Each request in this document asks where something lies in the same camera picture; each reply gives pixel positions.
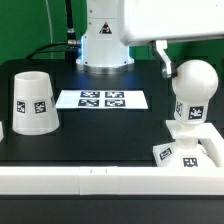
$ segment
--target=black table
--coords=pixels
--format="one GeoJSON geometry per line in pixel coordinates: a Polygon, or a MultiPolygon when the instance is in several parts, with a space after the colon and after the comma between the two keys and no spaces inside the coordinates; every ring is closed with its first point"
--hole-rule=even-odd
{"type": "MultiPolygon", "coordinates": [[[[208,121],[223,134],[224,97],[210,102],[208,121]]],[[[154,145],[172,141],[175,96],[154,61],[133,71],[93,75],[63,60],[13,60],[0,67],[1,166],[155,166],[154,145]],[[42,136],[12,130],[14,75],[49,73],[54,96],[61,90],[142,90],[147,110],[58,110],[60,127],[42,136]]],[[[1,196],[0,223],[221,223],[224,198],[215,196],[1,196]]]]}

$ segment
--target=cable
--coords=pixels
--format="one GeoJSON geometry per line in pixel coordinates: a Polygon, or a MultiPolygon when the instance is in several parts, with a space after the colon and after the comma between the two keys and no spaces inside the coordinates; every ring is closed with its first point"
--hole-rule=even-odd
{"type": "Polygon", "coordinates": [[[65,52],[65,50],[64,50],[64,51],[35,51],[35,52],[33,52],[32,54],[28,55],[28,56],[26,57],[26,59],[32,59],[32,57],[33,57],[34,55],[36,55],[36,54],[58,53],[58,52],[65,52]]]}
{"type": "Polygon", "coordinates": [[[47,44],[47,45],[44,45],[43,47],[37,48],[34,52],[42,51],[42,50],[47,49],[47,48],[61,46],[61,45],[68,45],[68,43],[63,41],[63,42],[56,42],[56,43],[52,43],[52,44],[47,44]]]}
{"type": "Polygon", "coordinates": [[[45,0],[45,2],[46,2],[46,8],[47,8],[48,23],[49,23],[49,28],[50,28],[50,39],[51,39],[51,44],[52,44],[54,41],[54,34],[53,34],[53,28],[52,28],[51,12],[50,12],[48,0],[45,0]]]}
{"type": "MultiPolygon", "coordinates": [[[[57,42],[57,43],[53,43],[53,44],[44,45],[43,47],[39,47],[34,52],[32,52],[31,54],[27,55],[25,57],[25,59],[32,59],[32,57],[35,55],[36,52],[38,52],[38,54],[40,54],[42,50],[45,50],[45,49],[48,49],[48,48],[51,48],[51,47],[63,46],[63,45],[67,46],[68,43],[67,42],[57,42]]],[[[76,45],[74,45],[74,47],[80,48],[81,44],[76,44],[76,45]]]]}
{"type": "Polygon", "coordinates": [[[76,33],[73,27],[73,17],[72,17],[72,3],[71,0],[65,0],[66,7],[66,17],[67,17],[67,40],[70,45],[76,43],[76,33]]]}

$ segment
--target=green wall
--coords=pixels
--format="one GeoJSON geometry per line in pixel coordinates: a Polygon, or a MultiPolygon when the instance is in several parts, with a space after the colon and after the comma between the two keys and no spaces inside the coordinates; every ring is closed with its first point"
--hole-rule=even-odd
{"type": "MultiPolygon", "coordinates": [[[[66,40],[64,0],[49,0],[54,42],[66,40]]],[[[74,26],[78,38],[86,29],[86,1],[72,0],[74,26]]],[[[45,0],[0,0],[0,64],[11,59],[21,59],[36,48],[50,43],[45,0]]],[[[131,48],[135,59],[153,59],[149,47],[131,48]]],[[[169,44],[167,50],[172,60],[202,59],[210,62],[219,75],[224,76],[221,58],[224,57],[224,40],[169,44]]],[[[36,58],[50,58],[50,55],[36,58]]],[[[57,53],[55,58],[63,58],[57,53]]]]}

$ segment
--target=white block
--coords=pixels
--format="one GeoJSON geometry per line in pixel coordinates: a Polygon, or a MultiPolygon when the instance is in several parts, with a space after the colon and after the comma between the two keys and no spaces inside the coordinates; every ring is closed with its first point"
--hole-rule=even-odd
{"type": "Polygon", "coordinates": [[[176,120],[166,120],[166,125],[173,139],[211,138],[215,131],[211,123],[203,123],[194,127],[185,127],[176,120]]]}
{"type": "Polygon", "coordinates": [[[223,168],[119,168],[119,195],[223,195],[223,168]]]}
{"type": "Polygon", "coordinates": [[[117,194],[117,167],[81,167],[80,194],[117,194]]]}
{"type": "Polygon", "coordinates": [[[203,146],[207,149],[209,156],[219,167],[224,167],[224,140],[220,137],[212,139],[200,139],[203,146]]]}
{"type": "Polygon", "coordinates": [[[175,142],[158,145],[153,147],[153,154],[158,167],[185,167],[185,169],[216,167],[201,144],[194,149],[178,148],[175,142]]]}
{"type": "Polygon", "coordinates": [[[1,167],[2,195],[79,194],[79,168],[1,167]]]}

